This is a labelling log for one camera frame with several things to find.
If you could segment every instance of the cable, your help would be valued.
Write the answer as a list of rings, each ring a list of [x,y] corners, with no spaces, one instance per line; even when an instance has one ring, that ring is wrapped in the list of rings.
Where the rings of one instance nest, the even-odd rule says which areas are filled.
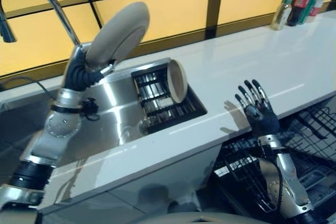
[[[32,79],[32,78],[30,78],[30,77],[27,77],[27,76],[18,76],[18,77],[13,77],[13,78],[10,78],[10,79],[8,79],[8,80],[6,80],[6,81],[4,81],[4,82],[1,82],[0,83],[0,88],[1,88],[1,86],[4,86],[4,85],[6,85],[7,83],[9,83],[9,82],[11,82],[11,81],[16,81],[16,80],[28,80],[28,81],[30,81],[30,82],[34,82],[34,83],[36,83],[37,85],[39,85],[42,89],[43,89],[43,91],[51,98],[51,99],[53,99],[53,100],[56,100],[56,98],[54,97],[54,95],[50,92],[50,91],[48,91],[39,81],[35,81],[34,79]]]

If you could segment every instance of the dish rack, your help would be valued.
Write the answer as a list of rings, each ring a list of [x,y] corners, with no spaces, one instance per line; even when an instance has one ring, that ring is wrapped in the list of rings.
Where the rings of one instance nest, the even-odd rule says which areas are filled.
[[[288,148],[300,182],[312,203],[318,206],[336,194],[336,188],[319,185],[336,171],[336,113],[317,104],[281,120],[280,124],[283,131],[278,139]],[[268,198],[258,159],[248,151],[256,146],[259,142],[251,134],[224,143],[214,165],[214,174],[221,179],[230,173],[268,213],[277,207]]]
[[[171,98],[167,82],[168,64],[132,74],[138,98],[145,112],[142,132],[151,134],[207,113],[194,91],[188,86],[183,102]]]

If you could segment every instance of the white countertop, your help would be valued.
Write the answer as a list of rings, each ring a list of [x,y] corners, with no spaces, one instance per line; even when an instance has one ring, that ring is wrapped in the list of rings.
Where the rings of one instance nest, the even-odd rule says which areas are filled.
[[[234,98],[246,79],[260,82],[280,117],[332,96],[336,93],[336,13],[323,13],[314,23],[281,31],[259,27],[149,54],[124,61],[118,68],[166,57],[184,66],[190,86],[208,113],[91,156],[84,164],[57,168],[42,208],[61,201],[60,186],[74,176],[76,167],[72,202],[247,132],[248,123]]]

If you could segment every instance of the faucet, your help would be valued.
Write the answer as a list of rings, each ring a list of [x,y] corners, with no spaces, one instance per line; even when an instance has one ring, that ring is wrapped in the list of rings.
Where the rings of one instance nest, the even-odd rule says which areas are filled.
[[[48,1],[51,3],[52,7],[54,8],[58,18],[62,22],[73,44],[77,47],[81,47],[81,43],[79,42],[79,39],[74,29],[72,28],[67,16],[63,12],[59,2],[57,0],[48,0]],[[0,34],[3,37],[4,42],[16,42],[14,33],[12,32],[11,27],[9,26],[6,15],[2,8],[1,0],[0,0]]]

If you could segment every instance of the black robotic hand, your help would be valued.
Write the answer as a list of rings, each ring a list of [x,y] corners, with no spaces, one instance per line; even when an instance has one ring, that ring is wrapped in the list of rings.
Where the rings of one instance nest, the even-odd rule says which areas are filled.
[[[255,88],[248,80],[245,80],[244,83],[250,90],[253,99],[242,86],[238,86],[238,89],[246,98],[246,102],[238,94],[236,94],[235,97],[244,109],[246,118],[251,125],[253,135],[259,137],[277,134],[280,129],[279,120],[274,114],[266,93],[259,82],[252,80],[252,84]]]

